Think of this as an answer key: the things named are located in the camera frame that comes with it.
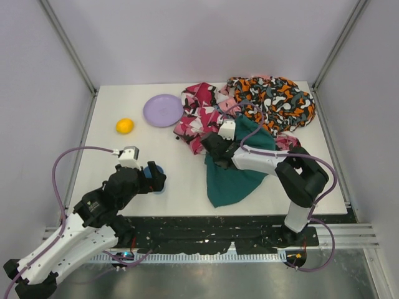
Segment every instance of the metal frame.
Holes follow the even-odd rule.
[[[317,236],[319,238],[319,246],[308,247],[312,249],[331,249],[332,240],[328,230],[320,224],[310,224],[309,226],[315,227]],[[331,231],[334,234],[335,248],[336,249],[379,249],[380,244],[378,243],[377,237],[374,233],[373,226],[369,223],[356,223],[356,224],[329,224]],[[58,228],[48,227],[43,236],[46,240],[49,238]],[[300,247],[288,247],[285,250],[297,250]],[[110,249],[112,252],[124,252],[129,251],[129,248]],[[235,251],[234,244],[230,246],[229,251]]]
[[[121,251],[111,250],[112,254]],[[134,250],[135,258],[140,259],[144,254],[137,253]],[[142,263],[145,264],[176,264],[176,263],[275,263],[286,262],[287,256],[284,250],[276,254],[241,254],[236,253],[234,245],[230,246],[225,254],[150,254]],[[98,254],[87,263],[118,263],[109,255]]]
[[[327,56],[322,69],[320,70],[315,82],[312,85],[312,88],[317,91],[318,87],[322,83],[324,76],[330,69],[332,63],[334,62],[335,58],[338,56],[339,52],[341,51],[342,47],[344,46],[345,42],[347,41],[350,33],[354,29],[357,21],[359,20],[360,16],[363,14],[367,4],[370,0],[358,0],[355,7],[353,8],[352,12],[349,15],[347,22],[345,23],[344,27],[342,28],[341,33],[338,36],[337,41],[335,42],[333,48],[330,51],[330,54]]]
[[[377,289],[378,296],[381,299],[394,299],[397,298],[398,294],[394,296],[394,292],[390,287],[387,276],[382,267],[382,261],[380,258],[381,249],[364,249],[364,255],[372,275],[372,279]]]
[[[93,82],[91,81],[89,75],[87,74],[87,72],[83,66],[83,63],[80,61],[79,56],[77,55],[77,53],[74,49],[74,46],[72,45],[67,34],[65,33],[64,28],[62,28],[62,25],[61,25],[60,21],[58,20],[58,17],[55,14],[53,8],[51,7],[48,0],[37,0],[37,2],[40,4],[40,6],[43,9],[44,13],[46,14],[48,20],[52,24],[55,33],[57,33],[57,35],[59,36],[62,44],[64,45],[66,51],[70,55],[70,58],[72,59],[77,70],[79,71],[79,74],[82,76],[84,82],[86,83],[87,88],[90,90],[90,92],[92,93],[92,95],[94,97],[95,93],[96,93],[96,88],[94,87]]]
[[[338,182],[341,188],[341,192],[342,192],[342,196],[344,197],[344,201],[345,201],[345,205],[346,207],[351,207],[351,203],[350,203],[350,193],[349,193],[349,188],[347,186],[347,183],[345,182],[345,178],[344,178],[344,173],[342,172],[342,168],[337,156],[337,151],[335,150],[335,146],[334,146],[334,142],[333,139],[331,137],[330,131],[329,131],[329,127],[327,124],[327,119],[324,115],[324,110],[323,110],[323,105],[319,100],[319,95],[317,94],[317,92],[312,89],[312,93],[315,99],[315,103],[316,103],[316,107],[317,107],[317,115],[319,116],[319,120],[320,120],[320,125],[322,127],[322,131],[325,137],[325,142],[327,143],[327,147],[329,149],[329,153],[331,156],[331,160],[332,160],[332,164],[337,172],[337,176],[338,176]]]
[[[98,92],[95,93],[95,95],[93,96],[93,99],[90,103],[89,110],[86,114],[86,120],[85,120],[85,125],[83,127],[82,136],[80,137],[79,146],[83,146],[86,143],[87,134],[89,133],[90,122],[92,121],[95,103],[97,101],[98,94],[99,94]],[[79,165],[80,165],[80,160],[82,159],[82,155],[83,155],[83,150],[78,151],[75,161],[74,161],[74,167],[72,168],[72,174],[70,176],[67,193],[66,193],[65,199],[64,199],[65,210],[67,210],[69,208],[70,200],[72,199],[72,191],[74,190],[76,177],[77,177],[77,171],[79,170]]]

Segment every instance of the metal floor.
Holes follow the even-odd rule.
[[[308,252],[306,267],[317,267],[329,250]],[[111,266],[87,264],[59,286],[56,299],[373,299],[378,298],[363,250],[337,250],[334,261],[315,273],[296,272],[282,263],[141,265],[110,272]]]

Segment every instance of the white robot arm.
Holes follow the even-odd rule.
[[[118,243],[132,242],[133,227],[123,216],[117,216],[118,211],[137,194],[161,191],[166,179],[154,162],[148,162],[151,178],[146,178],[138,163],[138,152],[135,146],[115,150],[113,154],[119,160],[116,173],[102,187],[83,196],[66,218],[62,235],[59,227],[35,251],[4,264],[9,278],[20,275],[16,286],[20,299],[49,298],[57,285],[88,259]],[[59,240],[31,264],[58,236]]]
[[[234,126],[228,124],[230,129],[222,130],[223,126],[219,134],[209,133],[204,136],[202,145],[215,164],[224,169],[254,170],[277,176],[291,200],[284,220],[283,237],[287,240],[296,239],[297,234],[308,224],[314,201],[329,180],[327,173],[312,159],[280,156],[286,153],[309,155],[300,146],[289,152],[268,151],[250,146],[245,146],[244,150],[239,142],[233,141]]]

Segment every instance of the pile of cloth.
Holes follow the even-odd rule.
[[[306,126],[315,117],[311,94],[302,91],[293,81],[283,77],[231,77],[218,90],[208,83],[186,88],[181,94],[185,115],[175,126],[174,133],[188,144],[193,154],[206,154],[201,137],[217,133],[225,118],[236,122],[235,140],[240,141],[254,131],[262,121],[262,129],[246,142],[264,150],[290,150],[300,145],[290,134]],[[237,171],[217,167],[206,154],[208,198],[214,207],[234,204],[244,199],[262,183],[266,176],[257,171]]]

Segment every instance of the white table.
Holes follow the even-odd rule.
[[[307,82],[296,82],[310,92]],[[223,83],[212,83],[217,87]],[[145,102],[160,93],[180,97],[185,87],[193,84],[152,84],[102,86],[95,104],[86,145],[118,148],[135,145],[140,149],[139,161],[155,161],[167,175],[163,194],[144,194],[132,199],[122,211],[125,216],[248,216],[287,214],[290,200],[279,180],[267,176],[262,184],[237,204],[214,208],[206,195],[206,166],[204,156],[194,156],[188,146],[176,140],[173,127],[155,128],[143,118]],[[127,135],[115,131],[121,118],[131,118],[134,130]],[[312,155],[331,164],[331,158],[323,132],[316,117],[305,128],[294,134]],[[101,186],[102,181],[115,171],[115,156],[106,152],[86,150],[82,155],[69,212],[82,196]],[[316,214],[346,214],[344,199],[339,187],[329,194],[315,210]]]

